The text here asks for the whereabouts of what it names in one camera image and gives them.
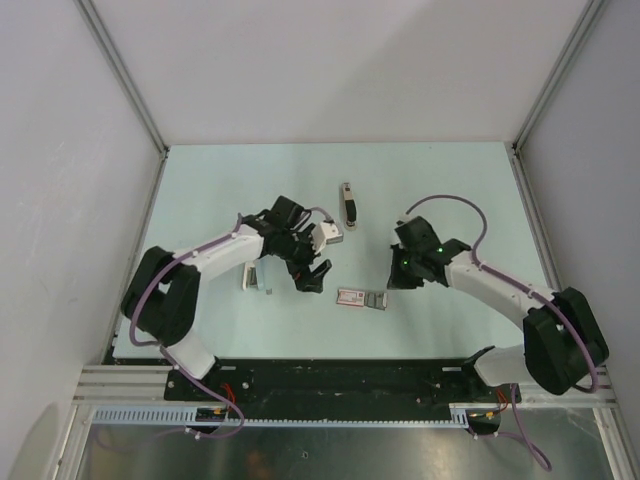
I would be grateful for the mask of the red white staple box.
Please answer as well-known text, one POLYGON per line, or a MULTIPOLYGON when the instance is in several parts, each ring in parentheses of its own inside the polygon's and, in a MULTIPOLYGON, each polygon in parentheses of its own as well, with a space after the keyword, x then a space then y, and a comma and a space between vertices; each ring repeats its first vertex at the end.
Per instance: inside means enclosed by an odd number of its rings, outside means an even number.
POLYGON ((384 311, 388 306, 388 294, 386 291, 340 288, 337 291, 336 304, 384 311))

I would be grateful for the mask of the black silver stapler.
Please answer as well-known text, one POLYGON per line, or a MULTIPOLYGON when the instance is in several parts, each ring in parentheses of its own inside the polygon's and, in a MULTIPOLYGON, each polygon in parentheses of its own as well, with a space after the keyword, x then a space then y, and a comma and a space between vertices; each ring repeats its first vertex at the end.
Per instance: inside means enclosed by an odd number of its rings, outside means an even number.
POLYGON ((357 228, 357 206, 353 189, 349 182, 344 182, 341 185, 341 199, 345 228, 349 231, 354 231, 357 228))

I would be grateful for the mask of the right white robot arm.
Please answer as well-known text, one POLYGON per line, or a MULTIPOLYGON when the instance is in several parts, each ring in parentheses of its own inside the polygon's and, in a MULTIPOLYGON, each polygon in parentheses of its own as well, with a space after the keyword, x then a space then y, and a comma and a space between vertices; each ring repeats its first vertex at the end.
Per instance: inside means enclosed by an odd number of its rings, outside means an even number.
POLYGON ((522 332, 517 346, 489 346, 468 358, 473 369, 461 376, 461 388, 469 399, 484 401, 497 386, 527 381, 562 395, 585 377, 595 379, 608 360, 609 347, 579 290, 515 280, 477 260, 464 242, 441 241, 421 216, 397 221, 391 250, 389 289, 439 284, 480 301, 522 332))

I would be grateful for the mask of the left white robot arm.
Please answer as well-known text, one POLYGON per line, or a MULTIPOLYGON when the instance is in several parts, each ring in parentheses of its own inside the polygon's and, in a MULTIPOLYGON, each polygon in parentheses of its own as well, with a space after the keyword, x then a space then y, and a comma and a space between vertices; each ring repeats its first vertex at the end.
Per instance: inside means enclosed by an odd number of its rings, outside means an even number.
POLYGON ((220 390, 221 376, 212 369, 216 355, 196 329, 204 286, 235 267, 272 256, 285 262, 297 291, 320 294, 332 263, 315 261, 342 239, 341 228, 325 210, 279 196, 271 208, 239 215, 230 231, 200 246, 183 251, 154 246, 143 254, 121 301, 129 340, 158 348, 187 375, 191 393, 210 399, 220 390))

